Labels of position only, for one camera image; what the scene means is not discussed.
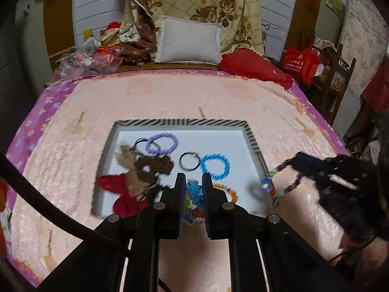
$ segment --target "white tray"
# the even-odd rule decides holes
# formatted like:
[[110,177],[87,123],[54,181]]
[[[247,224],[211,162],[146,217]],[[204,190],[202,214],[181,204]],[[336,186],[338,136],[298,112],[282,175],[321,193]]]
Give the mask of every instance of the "white tray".
[[[275,200],[261,187],[261,179],[268,172],[258,144],[246,121],[216,119],[143,119],[116,121],[112,127],[102,152],[97,170],[97,177],[115,175],[128,170],[120,166],[115,153],[120,152],[120,145],[133,146],[138,138],[149,138],[152,135],[169,132],[178,138],[177,149],[170,154],[174,168],[170,175],[160,175],[161,184],[174,186],[176,175],[183,172],[187,179],[201,182],[202,170],[185,171],[179,165],[179,158],[185,152],[196,152],[203,157],[209,154],[224,155],[231,164],[230,174],[223,180],[213,183],[224,184],[238,194],[239,206],[249,213],[265,214],[265,210],[276,204]],[[172,141],[166,138],[156,141],[162,149],[169,148]],[[145,143],[138,145],[146,154]],[[194,167],[195,159],[189,155],[182,160],[183,165]],[[222,173],[224,164],[213,160],[207,162],[207,168],[213,173]],[[112,213],[112,205],[118,194],[110,193],[95,185],[92,201],[92,214],[102,218]]]

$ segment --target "wooden chair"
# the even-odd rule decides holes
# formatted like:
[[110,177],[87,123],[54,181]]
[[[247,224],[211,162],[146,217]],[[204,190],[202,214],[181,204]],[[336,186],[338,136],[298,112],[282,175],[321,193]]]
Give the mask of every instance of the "wooden chair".
[[[308,99],[314,105],[314,107],[320,112],[324,119],[332,125],[336,114],[338,113],[340,103],[342,102],[344,93],[346,92],[347,86],[353,74],[356,59],[353,58],[353,62],[349,69],[344,69],[339,65],[340,56],[342,55],[343,44],[339,43],[338,50],[335,54],[331,54],[317,47],[313,47],[318,50],[321,55],[329,60],[330,70],[327,72],[325,79],[322,81],[319,77],[314,77],[314,80],[310,86],[310,95]],[[339,89],[331,87],[331,82],[338,73],[345,79]]]

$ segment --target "white pillow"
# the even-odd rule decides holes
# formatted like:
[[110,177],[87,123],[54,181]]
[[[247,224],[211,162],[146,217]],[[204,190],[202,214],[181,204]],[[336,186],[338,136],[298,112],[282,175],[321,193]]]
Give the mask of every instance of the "white pillow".
[[157,63],[214,64],[221,61],[220,24],[161,16]]

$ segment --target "red cushion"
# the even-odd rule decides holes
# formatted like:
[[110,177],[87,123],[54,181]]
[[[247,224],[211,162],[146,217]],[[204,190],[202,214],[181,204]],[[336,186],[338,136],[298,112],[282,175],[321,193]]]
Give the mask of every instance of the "red cushion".
[[223,55],[219,70],[251,79],[273,81],[284,89],[289,89],[293,84],[290,75],[247,48],[239,48],[231,54]]

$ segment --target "black ring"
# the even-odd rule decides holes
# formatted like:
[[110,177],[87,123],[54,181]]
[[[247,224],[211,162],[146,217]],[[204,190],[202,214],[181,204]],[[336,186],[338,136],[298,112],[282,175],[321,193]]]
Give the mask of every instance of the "black ring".
[[[192,157],[195,157],[197,158],[198,160],[198,164],[197,166],[195,166],[193,169],[188,169],[188,168],[185,168],[182,163],[181,163],[181,160],[182,160],[182,157],[185,156],[185,155],[191,155]],[[196,170],[199,166],[200,166],[200,156],[198,153],[194,153],[192,151],[189,151],[187,153],[183,153],[181,156],[180,156],[180,160],[178,161],[180,163],[180,167],[185,170],[185,171],[193,171],[193,170]]]
[[[141,155],[143,157],[154,157],[154,155],[145,155],[145,154],[142,154],[138,149],[137,149],[137,144],[139,143],[142,143],[142,142],[146,142],[148,141],[147,138],[138,138],[136,141],[135,141],[135,144],[133,146],[133,149],[135,151],[136,154],[138,155]],[[151,143],[152,145],[156,146],[158,150],[161,150],[161,146],[159,146],[156,142],[152,142]]]

